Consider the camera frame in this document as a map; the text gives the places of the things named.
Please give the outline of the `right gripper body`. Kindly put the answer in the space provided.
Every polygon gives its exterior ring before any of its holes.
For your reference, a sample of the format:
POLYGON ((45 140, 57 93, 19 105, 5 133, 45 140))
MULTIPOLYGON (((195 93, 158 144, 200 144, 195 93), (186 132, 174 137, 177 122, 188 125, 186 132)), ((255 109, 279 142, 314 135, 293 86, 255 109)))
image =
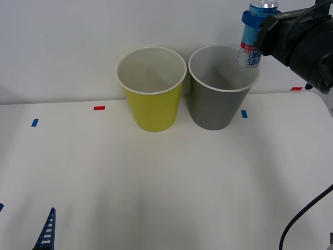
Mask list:
POLYGON ((283 46, 287 30, 294 20, 302 14, 302 9, 278 12, 263 19, 259 25, 259 33, 254 47, 263 56, 273 56, 280 63, 289 66, 290 49, 283 46))

